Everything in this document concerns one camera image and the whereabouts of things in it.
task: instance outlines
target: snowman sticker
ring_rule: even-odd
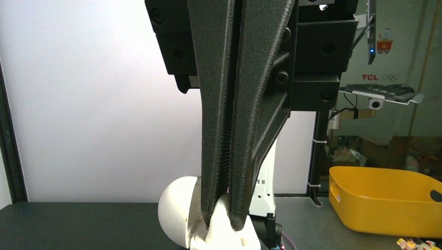
[[[391,39],[391,29],[385,28],[384,32],[379,34],[379,37],[381,40],[377,41],[377,53],[390,53],[391,45],[393,44],[393,40]]]

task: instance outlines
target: black metal frame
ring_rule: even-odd
[[[28,196],[24,185],[23,171],[14,133],[14,126],[9,110],[5,79],[0,62],[0,148],[3,164],[8,179],[12,203],[27,202]]]

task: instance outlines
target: yellow basket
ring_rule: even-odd
[[[442,182],[396,169],[330,168],[329,199],[341,221],[359,232],[442,238]]]

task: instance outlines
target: zip tie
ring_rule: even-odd
[[[315,143],[323,143],[323,144],[327,144],[327,141],[317,141],[317,140],[315,140],[315,139],[312,139],[312,141],[315,142]]]
[[[310,184],[310,182],[307,182],[307,185],[309,186],[309,187],[311,187],[311,188],[320,188],[321,187],[321,185],[320,184],[318,184],[318,185],[312,185],[312,184]]]

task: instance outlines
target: keyboard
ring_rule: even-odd
[[[386,100],[405,103],[416,96],[414,89],[404,84],[348,84],[339,88],[341,91],[352,93],[360,91],[370,94],[382,95]]]

